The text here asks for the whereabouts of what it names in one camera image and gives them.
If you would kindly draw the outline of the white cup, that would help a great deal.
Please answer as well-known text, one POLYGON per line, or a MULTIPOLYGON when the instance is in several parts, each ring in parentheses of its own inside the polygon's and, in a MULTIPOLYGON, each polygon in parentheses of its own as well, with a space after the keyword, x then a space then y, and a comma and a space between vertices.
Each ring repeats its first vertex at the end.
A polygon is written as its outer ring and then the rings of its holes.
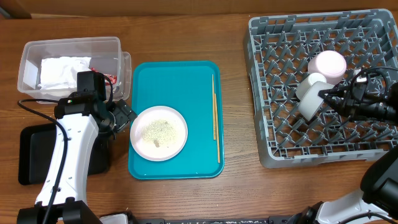
POLYGON ((296 88, 295 94, 301 100, 310 87, 316 82, 326 82, 326 78, 321 73, 311 73, 296 88))

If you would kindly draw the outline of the white napkin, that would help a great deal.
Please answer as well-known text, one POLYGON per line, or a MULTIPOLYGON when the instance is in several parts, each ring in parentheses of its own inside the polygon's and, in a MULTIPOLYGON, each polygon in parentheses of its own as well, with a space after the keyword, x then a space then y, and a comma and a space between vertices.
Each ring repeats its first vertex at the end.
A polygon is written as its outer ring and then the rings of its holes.
POLYGON ((43 90, 77 87, 77 73, 89 71, 91 57, 45 58, 41 62, 40 83, 43 90))

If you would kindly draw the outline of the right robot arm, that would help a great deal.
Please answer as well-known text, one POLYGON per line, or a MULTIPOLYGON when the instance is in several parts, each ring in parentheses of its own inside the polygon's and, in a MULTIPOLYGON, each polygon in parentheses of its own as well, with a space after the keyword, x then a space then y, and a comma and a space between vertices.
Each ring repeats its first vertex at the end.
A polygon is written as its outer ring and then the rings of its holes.
MULTIPOLYGON (((397 84, 380 96, 368 93, 367 83, 316 92, 318 99, 353 121, 397 123, 397 84)), ((288 219, 288 223, 397 223, 397 148, 377 160, 365 173, 358 190, 332 202, 319 202, 288 219)))

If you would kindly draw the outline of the grey bowl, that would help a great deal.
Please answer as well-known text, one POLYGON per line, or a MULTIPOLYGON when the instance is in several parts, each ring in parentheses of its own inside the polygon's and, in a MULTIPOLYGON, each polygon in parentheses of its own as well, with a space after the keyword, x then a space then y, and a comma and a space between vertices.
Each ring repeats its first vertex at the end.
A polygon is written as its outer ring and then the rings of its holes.
POLYGON ((323 98, 318 93, 322 90, 332 89, 334 86, 325 82, 315 82, 304 94, 298 104, 298 111, 307 120, 311 120, 323 104, 323 98))

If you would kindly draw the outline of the grey dishwasher rack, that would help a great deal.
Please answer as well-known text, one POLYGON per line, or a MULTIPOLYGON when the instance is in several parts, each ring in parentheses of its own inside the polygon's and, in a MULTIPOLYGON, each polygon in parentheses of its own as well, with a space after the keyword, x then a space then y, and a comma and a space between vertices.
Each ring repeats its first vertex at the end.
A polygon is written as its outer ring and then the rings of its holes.
POLYGON ((254 17, 243 40, 254 98, 259 160, 266 168, 327 162, 375 161, 397 145, 397 127, 348 121, 327 105, 311 120, 298 110, 297 85, 317 54, 334 50, 354 70, 385 66, 369 87, 379 93, 397 82, 397 22, 386 9, 254 17))

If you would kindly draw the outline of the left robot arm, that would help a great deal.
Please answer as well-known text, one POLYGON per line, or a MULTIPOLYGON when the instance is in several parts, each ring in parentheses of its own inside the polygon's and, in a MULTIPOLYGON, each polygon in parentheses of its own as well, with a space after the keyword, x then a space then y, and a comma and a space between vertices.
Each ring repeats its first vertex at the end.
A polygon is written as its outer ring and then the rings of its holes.
POLYGON ((77 75, 77 90, 55 101, 56 138, 49 171, 35 205, 19 210, 18 223, 103 223, 88 207, 86 184, 98 138, 115 137, 137 117, 124 101, 106 92, 109 77, 87 71, 77 75))

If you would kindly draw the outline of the red snack wrapper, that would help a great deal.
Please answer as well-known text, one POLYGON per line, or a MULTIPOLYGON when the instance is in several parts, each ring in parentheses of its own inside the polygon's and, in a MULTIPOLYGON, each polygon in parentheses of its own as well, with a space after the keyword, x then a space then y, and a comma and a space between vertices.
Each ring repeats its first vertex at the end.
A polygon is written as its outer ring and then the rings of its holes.
MULTIPOLYGON (((97 70, 94 67, 90 68, 92 71, 97 72, 97 70)), ((110 75, 110 74, 104 74, 106 77, 108 77, 111 80, 111 83, 113 86, 117 83, 117 76, 115 75, 110 75)))

